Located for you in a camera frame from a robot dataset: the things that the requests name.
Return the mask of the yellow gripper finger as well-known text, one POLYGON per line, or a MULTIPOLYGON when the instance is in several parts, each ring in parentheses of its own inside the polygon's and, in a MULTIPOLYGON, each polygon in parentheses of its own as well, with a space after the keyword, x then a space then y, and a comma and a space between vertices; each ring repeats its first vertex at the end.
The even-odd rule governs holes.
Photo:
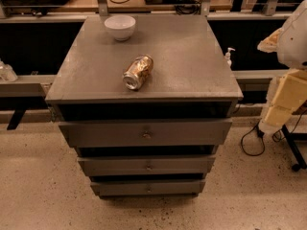
POLYGON ((306 70, 291 69, 281 78, 274 77, 262 109, 260 130, 268 134, 277 132, 306 101, 306 70))

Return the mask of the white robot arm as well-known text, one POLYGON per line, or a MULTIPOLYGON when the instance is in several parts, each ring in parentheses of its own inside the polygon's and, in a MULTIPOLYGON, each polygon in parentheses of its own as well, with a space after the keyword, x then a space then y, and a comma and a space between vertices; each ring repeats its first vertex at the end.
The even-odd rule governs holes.
POLYGON ((285 75, 271 80, 259 122, 262 132, 275 133, 307 101, 307 0, 257 49, 276 52, 278 61, 289 68, 285 75))

